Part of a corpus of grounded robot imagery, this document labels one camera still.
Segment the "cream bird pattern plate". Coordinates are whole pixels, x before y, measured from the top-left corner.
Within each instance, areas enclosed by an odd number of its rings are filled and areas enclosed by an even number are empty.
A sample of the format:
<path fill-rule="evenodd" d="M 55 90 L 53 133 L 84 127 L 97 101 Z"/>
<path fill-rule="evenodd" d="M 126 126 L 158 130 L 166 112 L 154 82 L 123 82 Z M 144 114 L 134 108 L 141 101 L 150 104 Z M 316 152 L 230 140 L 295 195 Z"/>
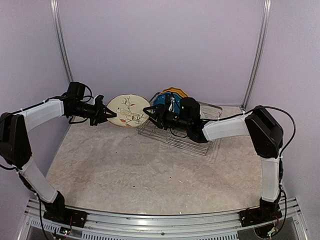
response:
<path fill-rule="evenodd" d="M 136 128 L 149 119 L 143 109 L 150 106 L 149 101 L 142 96 L 135 94 L 118 95 L 107 104 L 107 108 L 116 113 L 116 117 L 109 118 L 108 121 L 119 127 Z"/>

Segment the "blue polka dot plate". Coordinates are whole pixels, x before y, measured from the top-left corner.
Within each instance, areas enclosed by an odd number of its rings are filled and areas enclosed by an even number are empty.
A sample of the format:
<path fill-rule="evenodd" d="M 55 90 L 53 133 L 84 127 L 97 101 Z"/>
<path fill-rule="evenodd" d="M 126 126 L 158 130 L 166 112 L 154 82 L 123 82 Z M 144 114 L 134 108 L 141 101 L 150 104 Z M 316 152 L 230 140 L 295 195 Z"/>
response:
<path fill-rule="evenodd" d="M 170 92 L 161 93 L 155 98 L 155 100 L 152 102 L 152 105 L 168 105 L 168 107 L 169 107 L 169 96 L 174 96 L 174 98 L 175 98 L 175 112 L 174 113 L 179 114 L 180 109 L 181 109 L 182 97 L 180 97 L 178 94 L 170 93 Z"/>

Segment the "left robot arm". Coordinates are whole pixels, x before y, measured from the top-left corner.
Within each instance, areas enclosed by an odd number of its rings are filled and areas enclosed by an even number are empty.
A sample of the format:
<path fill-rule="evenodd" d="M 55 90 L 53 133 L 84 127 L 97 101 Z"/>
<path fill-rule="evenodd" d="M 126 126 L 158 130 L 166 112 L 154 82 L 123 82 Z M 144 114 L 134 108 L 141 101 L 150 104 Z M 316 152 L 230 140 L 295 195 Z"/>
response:
<path fill-rule="evenodd" d="M 44 207 L 44 217 L 68 224 L 75 211 L 66 206 L 65 198 L 47 180 L 34 158 L 31 133 L 58 118 L 82 118 L 91 126 L 108 122 L 117 113 L 108 109 L 104 96 L 85 92 L 89 87 L 81 82 L 71 82 L 61 95 L 51 96 L 35 105 L 0 116 L 0 156 L 16 171 L 18 177 Z"/>

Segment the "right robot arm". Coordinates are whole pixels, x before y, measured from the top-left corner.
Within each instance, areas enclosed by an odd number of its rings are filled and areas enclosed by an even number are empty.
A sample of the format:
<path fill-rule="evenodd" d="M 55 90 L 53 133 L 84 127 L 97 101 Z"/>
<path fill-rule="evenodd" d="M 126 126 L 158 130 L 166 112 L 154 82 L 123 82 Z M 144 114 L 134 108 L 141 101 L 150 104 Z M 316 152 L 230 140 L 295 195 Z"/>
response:
<path fill-rule="evenodd" d="M 281 180 L 283 164 L 281 150 L 284 131 L 263 107 L 220 119 L 201 118 L 200 104 L 192 97 L 180 100 L 179 112 L 171 111 L 171 101 L 145 107 L 143 112 L 159 129 L 179 129 L 187 138 L 202 144 L 217 139 L 249 136 L 261 160 L 262 194 L 259 206 L 239 212 L 242 226 L 250 226 L 280 219 Z"/>

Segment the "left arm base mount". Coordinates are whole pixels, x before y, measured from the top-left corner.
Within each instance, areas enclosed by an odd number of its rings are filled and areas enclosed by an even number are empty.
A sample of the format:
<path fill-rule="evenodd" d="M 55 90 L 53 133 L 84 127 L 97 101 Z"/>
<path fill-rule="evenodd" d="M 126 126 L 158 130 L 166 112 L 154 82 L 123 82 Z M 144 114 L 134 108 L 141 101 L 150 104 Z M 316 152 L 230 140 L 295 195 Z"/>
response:
<path fill-rule="evenodd" d="M 58 215 L 58 213 L 52 213 L 47 210 L 43 214 L 43 217 L 46 220 L 79 228 L 84 228 L 87 216 L 88 213 L 85 211 L 70 208 L 67 208 L 62 215 Z"/>

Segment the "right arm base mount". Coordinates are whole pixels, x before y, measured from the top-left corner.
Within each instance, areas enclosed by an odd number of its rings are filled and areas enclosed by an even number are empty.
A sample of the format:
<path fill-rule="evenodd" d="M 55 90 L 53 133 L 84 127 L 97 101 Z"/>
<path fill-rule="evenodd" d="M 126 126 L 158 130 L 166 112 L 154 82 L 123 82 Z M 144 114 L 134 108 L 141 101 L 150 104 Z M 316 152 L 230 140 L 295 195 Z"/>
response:
<path fill-rule="evenodd" d="M 283 216 L 279 209 L 271 212 L 266 207 L 247 208 L 240 211 L 238 214 L 242 227 L 259 225 L 269 221 L 278 220 Z"/>

